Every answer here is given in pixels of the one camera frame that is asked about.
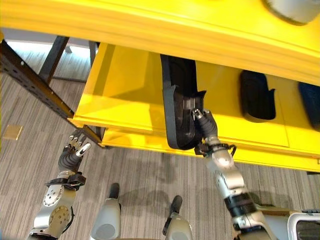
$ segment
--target yellow panel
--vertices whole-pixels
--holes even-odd
[[[102,145],[195,156],[193,149],[183,151],[170,148],[165,137],[124,132],[118,129],[108,129],[103,136]],[[284,154],[238,146],[234,160],[245,164],[320,172],[319,157],[320,155],[317,159],[315,156]]]
[[[288,146],[288,139],[278,93],[275,93],[276,117],[271,121],[255,123],[246,120],[241,111],[241,69],[205,62],[196,63],[197,86],[206,90],[204,107],[212,111],[221,138],[243,140],[278,146]],[[269,89],[274,84],[268,81]]]
[[[261,0],[1,0],[1,27],[90,39],[320,85],[320,15],[304,26]]]
[[[276,118],[253,123],[241,114],[240,69],[204,62],[196,67],[198,89],[207,90],[205,107],[214,114],[220,137],[288,146],[277,94]],[[73,121],[166,136],[159,54],[101,43]]]
[[[320,152],[320,132],[314,130],[308,120],[298,88],[299,83],[275,76],[269,79],[276,84],[280,97],[289,147]]]

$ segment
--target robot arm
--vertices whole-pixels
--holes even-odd
[[[79,136],[76,135],[69,137],[69,143],[64,147],[58,161],[59,174],[46,184],[48,190],[27,240],[56,240],[71,225],[76,191],[86,182],[78,169],[84,153],[91,147],[90,143],[82,146],[85,137],[82,141],[78,139]]]
[[[238,239],[276,240],[264,215],[257,210],[244,179],[234,164],[236,146],[219,141],[217,124],[210,111],[205,110],[202,113],[199,109],[194,109],[192,115],[204,138],[204,144],[196,149],[196,153],[205,156],[206,166],[214,174],[215,185],[231,214],[233,227],[236,231],[241,231]],[[233,147],[231,154],[228,152],[230,147]]]

